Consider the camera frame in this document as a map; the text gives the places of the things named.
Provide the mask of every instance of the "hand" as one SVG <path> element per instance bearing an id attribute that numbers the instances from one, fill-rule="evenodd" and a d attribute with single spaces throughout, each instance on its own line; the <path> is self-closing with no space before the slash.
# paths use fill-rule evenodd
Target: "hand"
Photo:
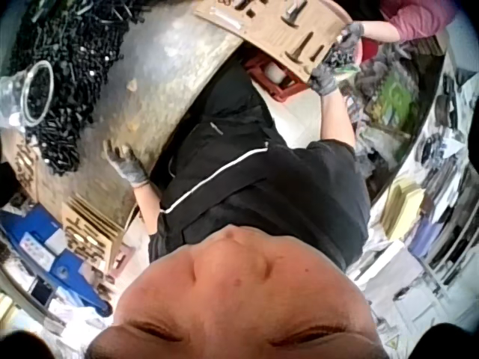
<path id="1" fill-rule="evenodd" d="M 346 51 L 352 51 L 364 35 L 364 26 L 360 22 L 353 22 L 343 28 L 341 35 L 343 35 L 343 40 L 339 47 Z"/>
<path id="2" fill-rule="evenodd" d="M 103 149 L 110 165 L 133 188 L 142 187 L 150 181 L 143 165 L 128 144 L 113 148 L 112 142 L 107 140 L 103 142 Z"/>
<path id="3" fill-rule="evenodd" d="M 329 95 L 338 88 L 332 70 L 325 64 L 319 64 L 311 72 L 309 85 L 320 96 Z"/>

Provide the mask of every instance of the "pink shirt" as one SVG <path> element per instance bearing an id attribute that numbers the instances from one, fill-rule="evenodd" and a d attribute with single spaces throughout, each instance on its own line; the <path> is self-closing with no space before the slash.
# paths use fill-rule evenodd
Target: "pink shirt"
<path id="1" fill-rule="evenodd" d="M 401 40 L 437 34 L 456 15 L 452 0 L 381 0 L 381 11 L 399 31 Z"/>

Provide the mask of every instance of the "black shirt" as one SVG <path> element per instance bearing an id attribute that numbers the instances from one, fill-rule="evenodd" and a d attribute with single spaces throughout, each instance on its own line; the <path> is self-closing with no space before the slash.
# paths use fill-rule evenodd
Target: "black shirt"
<path id="1" fill-rule="evenodd" d="M 162 208 L 175 207 L 159 217 L 150 260 L 199 243 L 228 224 L 294 236 L 342 270 L 357 260 L 367 239 L 370 204 L 353 149 L 338 141 L 315 141 L 295 150 L 269 145 L 175 203 L 222 165 L 257 148 L 257 141 L 244 143 L 216 141 L 190 156 L 163 195 Z"/>

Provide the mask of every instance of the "man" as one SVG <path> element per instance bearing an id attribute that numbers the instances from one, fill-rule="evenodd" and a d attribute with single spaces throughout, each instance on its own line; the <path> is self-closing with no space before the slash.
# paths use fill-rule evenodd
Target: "man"
<path id="1" fill-rule="evenodd" d="M 313 71 L 321 141 L 291 150 L 231 61 L 198 100 L 160 200 L 128 147 L 106 143 L 152 235 L 151 265 L 87 358 L 383 358 L 363 295 L 369 202 L 329 69 Z"/>
<path id="2" fill-rule="evenodd" d="M 354 47 L 362 38 L 395 43 L 429 37 L 443 30 L 457 8 L 453 0 L 337 0 L 355 22 L 344 29 L 341 45 Z"/>

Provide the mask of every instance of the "gray work glove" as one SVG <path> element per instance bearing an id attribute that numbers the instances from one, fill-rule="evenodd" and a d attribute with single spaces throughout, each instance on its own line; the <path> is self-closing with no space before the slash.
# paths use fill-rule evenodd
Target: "gray work glove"
<path id="1" fill-rule="evenodd" d="M 311 89 L 320 96 L 329 95 L 338 88 L 332 70 L 325 64 L 319 64 L 318 67 L 311 72 L 309 85 Z"/>
<path id="2" fill-rule="evenodd" d="M 127 180 L 133 188 L 141 187 L 149 182 L 148 175 L 140 160 L 136 158 L 132 148 L 126 144 L 113 148 L 110 140 L 103 142 L 106 159 L 118 174 Z"/>
<path id="3" fill-rule="evenodd" d="M 343 28 L 341 35 L 343 35 L 343 40 L 339 44 L 340 49 L 347 52 L 353 51 L 364 35 L 364 26 L 360 22 L 353 22 Z"/>

